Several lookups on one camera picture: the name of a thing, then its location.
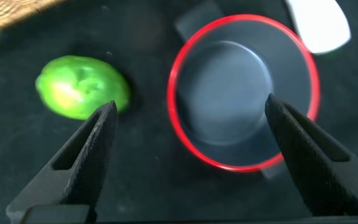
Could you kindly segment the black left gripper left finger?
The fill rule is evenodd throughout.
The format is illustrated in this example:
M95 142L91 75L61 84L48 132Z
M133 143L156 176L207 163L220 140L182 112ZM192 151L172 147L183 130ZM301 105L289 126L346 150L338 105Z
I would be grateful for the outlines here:
M113 101L98 108L7 206L12 221L31 206L85 204L95 206L108 168L117 108Z

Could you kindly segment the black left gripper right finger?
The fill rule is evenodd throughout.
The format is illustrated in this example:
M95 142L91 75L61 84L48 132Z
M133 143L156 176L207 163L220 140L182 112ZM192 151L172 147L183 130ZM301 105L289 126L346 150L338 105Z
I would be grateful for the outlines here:
M265 115L311 213L358 216L358 156L273 94L265 102Z

